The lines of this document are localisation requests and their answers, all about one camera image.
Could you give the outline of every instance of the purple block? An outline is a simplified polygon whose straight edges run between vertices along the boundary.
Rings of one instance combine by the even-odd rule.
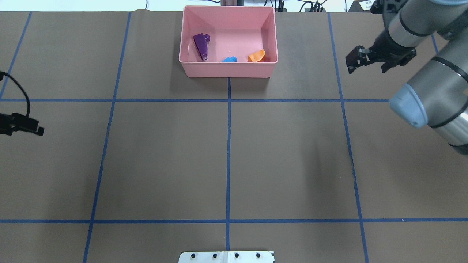
[[[208,42],[210,41],[210,35],[206,34],[203,35],[203,33],[194,35],[193,40],[195,41],[195,46],[197,46],[198,53],[200,53],[200,56],[202,60],[207,60],[208,59]]]

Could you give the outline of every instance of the black cable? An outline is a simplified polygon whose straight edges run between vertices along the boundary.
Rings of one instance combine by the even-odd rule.
[[[283,12],[284,8],[285,8],[285,1],[284,0],[279,0],[278,12]]]
[[[310,9],[312,9],[312,6],[314,5],[314,3],[312,3],[311,1],[301,1],[301,2],[304,2],[304,4],[300,7],[299,13],[302,11],[302,9],[307,3],[310,3]]]
[[[328,0],[325,0],[322,3],[320,3],[319,1],[317,1],[315,3],[313,3],[312,1],[304,1],[304,0],[297,0],[297,1],[304,2],[304,4],[301,6],[299,12],[302,11],[302,9],[304,8],[304,5],[306,5],[307,3],[310,3],[310,11],[309,12],[323,12],[323,4]]]
[[[23,92],[23,95],[26,98],[26,103],[28,104],[28,110],[26,111],[26,117],[29,117],[29,112],[31,111],[31,104],[29,102],[29,97],[26,94],[26,91],[24,91],[23,87],[21,87],[21,85],[10,74],[8,74],[6,72],[0,72],[0,74],[9,77],[18,86],[18,88],[20,88],[21,92]]]

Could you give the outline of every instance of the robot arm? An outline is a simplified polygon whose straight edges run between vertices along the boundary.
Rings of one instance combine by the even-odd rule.
[[[358,46],[346,56],[348,71],[374,62],[384,62],[383,73],[404,66],[416,55],[415,47],[439,31],[450,42],[390,99],[390,108],[416,128],[429,125],[468,157],[468,0],[395,3],[374,3],[373,11],[384,14],[385,30],[371,48]],[[386,21],[385,12],[393,17]]]

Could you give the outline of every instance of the orange block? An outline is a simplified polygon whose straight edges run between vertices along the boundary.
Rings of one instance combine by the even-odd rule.
[[[248,62],[261,62],[265,58],[265,50],[260,50],[249,55]]]

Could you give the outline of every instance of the blue block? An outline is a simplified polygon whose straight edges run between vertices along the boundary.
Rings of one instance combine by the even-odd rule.
[[[222,62],[237,62],[236,57],[227,57]]]

